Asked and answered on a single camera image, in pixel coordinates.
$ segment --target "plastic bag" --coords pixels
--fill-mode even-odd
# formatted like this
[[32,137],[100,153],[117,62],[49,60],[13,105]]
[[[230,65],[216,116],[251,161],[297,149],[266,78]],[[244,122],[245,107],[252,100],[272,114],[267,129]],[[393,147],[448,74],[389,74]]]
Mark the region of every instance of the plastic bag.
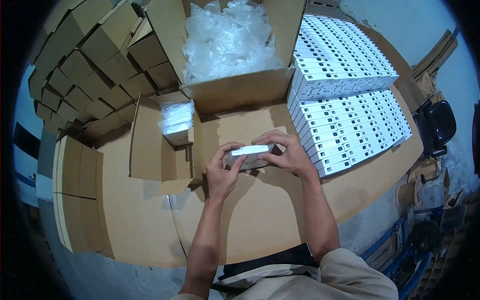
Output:
[[275,36],[263,5],[233,0],[220,12],[213,1],[204,9],[191,4],[185,28],[188,39],[182,47],[185,84],[217,78],[280,69],[285,63],[275,54]]
[[160,103],[160,115],[163,120],[158,126],[164,135],[183,131],[193,126],[195,107],[193,100],[189,102]]

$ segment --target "cardboard sheet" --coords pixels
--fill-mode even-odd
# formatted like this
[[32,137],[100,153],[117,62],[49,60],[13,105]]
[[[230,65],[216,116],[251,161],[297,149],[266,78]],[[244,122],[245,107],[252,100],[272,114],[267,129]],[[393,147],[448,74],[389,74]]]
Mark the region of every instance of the cardboard sheet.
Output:
[[130,134],[99,148],[103,209],[115,259],[155,267],[186,265],[172,211],[158,181],[129,178]]

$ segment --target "plastic-wrapped box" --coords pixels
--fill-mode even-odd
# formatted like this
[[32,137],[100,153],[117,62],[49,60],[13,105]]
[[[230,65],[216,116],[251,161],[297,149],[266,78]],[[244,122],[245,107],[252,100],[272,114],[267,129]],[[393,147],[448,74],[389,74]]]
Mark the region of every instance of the plastic-wrapped box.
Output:
[[247,159],[241,166],[240,170],[250,170],[253,168],[261,168],[268,165],[267,161],[258,160],[257,156],[259,154],[271,153],[273,149],[273,144],[269,145],[252,145],[241,147],[236,150],[232,150],[225,154],[224,162],[228,166],[232,167],[235,160],[241,155],[247,155]]

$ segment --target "open cardboard box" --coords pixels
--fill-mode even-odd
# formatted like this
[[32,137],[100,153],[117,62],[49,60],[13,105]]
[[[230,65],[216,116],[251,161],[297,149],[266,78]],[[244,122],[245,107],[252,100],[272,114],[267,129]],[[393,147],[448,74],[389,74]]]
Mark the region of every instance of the open cardboard box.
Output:
[[[222,113],[245,105],[266,103],[284,98],[293,75],[290,59],[297,40],[305,1],[263,0],[268,21],[275,35],[277,55],[286,64],[278,70],[248,73],[183,85],[185,58],[181,48],[187,40],[185,22],[190,16],[190,3],[204,7],[209,1],[152,1],[147,17],[182,86],[180,89],[195,102],[201,116]],[[226,0],[220,1],[221,9]]]
[[202,182],[204,158],[202,149],[202,125],[197,113],[193,115],[193,127],[188,129],[192,144],[173,147],[162,134],[158,122],[161,102],[188,101],[181,92],[152,96],[140,96],[131,131],[129,176],[162,181],[158,195],[183,193],[189,184]]

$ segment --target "chair backrest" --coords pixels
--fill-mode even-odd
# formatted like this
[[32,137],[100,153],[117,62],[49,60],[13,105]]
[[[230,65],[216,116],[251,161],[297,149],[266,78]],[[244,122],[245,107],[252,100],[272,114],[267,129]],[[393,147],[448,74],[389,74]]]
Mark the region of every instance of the chair backrest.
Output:
[[455,116],[450,104],[447,101],[436,102],[426,106],[422,113],[432,130],[434,148],[442,148],[456,132]]

